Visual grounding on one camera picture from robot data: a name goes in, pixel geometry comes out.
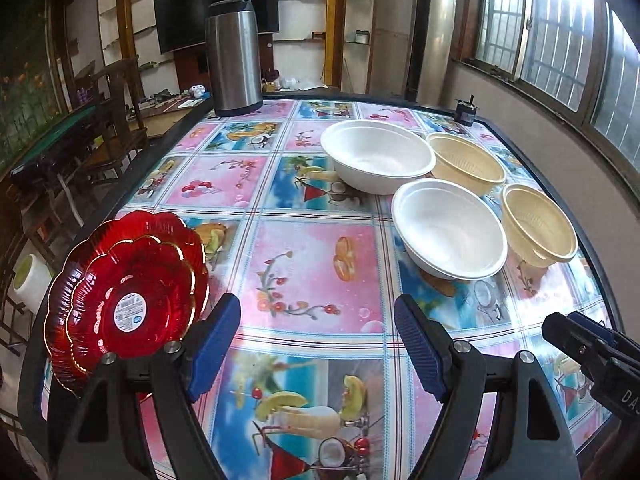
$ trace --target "blue gripper pad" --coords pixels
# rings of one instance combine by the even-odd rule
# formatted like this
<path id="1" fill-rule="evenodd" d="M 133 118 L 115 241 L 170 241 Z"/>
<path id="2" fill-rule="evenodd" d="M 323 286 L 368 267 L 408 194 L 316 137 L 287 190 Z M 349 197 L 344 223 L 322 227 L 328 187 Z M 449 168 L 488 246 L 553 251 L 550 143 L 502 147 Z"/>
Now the blue gripper pad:
<path id="1" fill-rule="evenodd" d="M 422 388 L 433 394 L 438 402 L 444 402 L 450 393 L 444 374 L 451 368 L 451 357 L 448 346 L 443 347 L 442 341 L 432 344 L 426 330 L 439 327 L 447 338 L 449 335 L 442 325 L 427 319 L 410 294 L 402 294 L 396 299 L 394 321 Z"/>
<path id="2" fill-rule="evenodd" d="M 233 294 L 223 294 L 204 321 L 196 325 L 206 329 L 199 341 L 199 349 L 193 353 L 191 381 L 186 393 L 191 402 L 195 402 L 208 392 L 222 366 L 226 352 L 240 326 L 240 301 Z"/>
<path id="3" fill-rule="evenodd" d="M 588 330 L 589 332 L 593 333 L 594 336 L 602 339 L 610 347 L 612 348 L 616 347 L 616 339 L 614 338 L 613 333 L 611 332 L 611 330 L 609 330 L 605 326 L 602 326 L 600 323 L 594 321 L 593 319 L 586 317 L 584 314 L 581 314 L 577 310 L 569 314 L 567 317 L 571 321 L 580 325 L 585 330 Z"/>

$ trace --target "patterned tablecloth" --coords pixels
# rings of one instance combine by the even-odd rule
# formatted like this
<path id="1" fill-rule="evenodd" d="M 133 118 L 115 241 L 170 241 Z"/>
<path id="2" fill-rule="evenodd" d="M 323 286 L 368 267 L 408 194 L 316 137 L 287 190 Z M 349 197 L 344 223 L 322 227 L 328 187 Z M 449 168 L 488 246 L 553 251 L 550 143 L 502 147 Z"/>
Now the patterned tablecloth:
<path id="1" fill-rule="evenodd" d="M 226 476 L 318 478 L 326 473 L 317 469 L 319 455 L 339 462 L 344 453 L 348 462 L 350 444 L 366 436 L 366 478 L 407 478 L 440 405 L 422 390 L 394 328 L 392 305 L 402 292 L 453 338 L 481 352 L 531 350 L 579 448 L 608 413 L 591 399 L 575 363 L 542 339 L 540 325 L 551 312 L 580 310 L 610 326 L 584 256 L 545 272 L 510 253 L 502 272 L 478 282 L 424 273 L 394 229 L 390 197 L 345 186 L 322 152 L 322 132 L 356 118 L 399 124 L 420 136 L 465 137 L 497 156 L 508 182 L 540 188 L 482 124 L 466 128 L 406 108 L 273 100 L 247 116 L 209 116 L 197 124 L 118 216 L 135 209 L 180 215 L 206 246 L 210 304 L 225 291 L 240 298 L 240 330 L 212 390 L 195 405 Z M 498 216 L 499 191 L 484 197 Z M 267 396 L 297 408 L 267 421 L 256 412 L 256 399 Z M 479 471 L 494 402 L 495 394 L 485 395 L 463 479 Z M 363 417 L 345 422 L 356 418 L 351 412 Z M 158 475 L 174 478 L 152 402 L 143 403 L 143 416 Z"/>

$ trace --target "red scalloped plate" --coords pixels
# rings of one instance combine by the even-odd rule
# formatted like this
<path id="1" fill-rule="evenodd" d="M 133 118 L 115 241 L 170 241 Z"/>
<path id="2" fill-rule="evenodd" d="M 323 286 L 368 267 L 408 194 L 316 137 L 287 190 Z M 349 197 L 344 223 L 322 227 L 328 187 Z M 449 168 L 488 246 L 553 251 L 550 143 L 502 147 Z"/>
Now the red scalloped plate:
<path id="1" fill-rule="evenodd" d="M 187 228 L 180 217 L 168 212 L 152 214 L 133 211 L 119 220 L 105 222 L 71 251 L 49 291 L 44 341 L 51 357 L 54 376 L 67 390 L 79 393 L 87 378 L 85 371 L 72 359 L 72 342 L 65 330 L 65 322 L 72 309 L 74 289 L 84 278 L 89 264 L 96 258 L 106 254 L 118 242 L 132 242 L 145 236 L 153 236 L 161 242 L 178 247 L 193 270 L 194 319 L 199 319 L 204 311 L 209 297 L 204 247 L 198 234 Z"/>
<path id="2" fill-rule="evenodd" d="M 108 351 L 129 359 L 182 338 L 196 314 L 194 287 L 177 246 L 155 237 L 115 244 L 73 291 L 65 327 L 74 363 L 89 371 Z"/>

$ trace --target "paper towel roll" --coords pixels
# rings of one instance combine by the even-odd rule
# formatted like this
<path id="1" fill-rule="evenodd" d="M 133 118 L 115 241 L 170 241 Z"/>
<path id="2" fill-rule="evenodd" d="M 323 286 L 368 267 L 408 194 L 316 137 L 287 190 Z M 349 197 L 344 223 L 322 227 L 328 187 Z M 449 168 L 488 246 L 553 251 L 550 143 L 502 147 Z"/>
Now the paper towel roll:
<path id="1" fill-rule="evenodd" d="M 37 314 L 50 282 L 47 266 L 34 254 L 28 254 L 15 271 L 14 292 L 29 310 Z"/>

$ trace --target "white foam bowl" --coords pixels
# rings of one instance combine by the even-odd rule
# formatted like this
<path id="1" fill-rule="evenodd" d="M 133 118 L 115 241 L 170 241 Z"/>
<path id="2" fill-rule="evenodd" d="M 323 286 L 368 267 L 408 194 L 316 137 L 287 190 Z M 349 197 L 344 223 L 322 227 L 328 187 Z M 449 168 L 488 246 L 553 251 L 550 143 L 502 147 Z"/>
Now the white foam bowl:
<path id="1" fill-rule="evenodd" d="M 507 239 L 493 211 L 458 184 L 425 178 L 402 186 L 392 217 L 407 253 L 445 280 L 482 280 L 502 269 Z"/>
<path id="2" fill-rule="evenodd" d="M 436 156 L 427 141 L 400 126 L 379 121 L 343 121 L 320 139 L 338 176 L 365 193 L 389 195 L 429 173 Z"/>

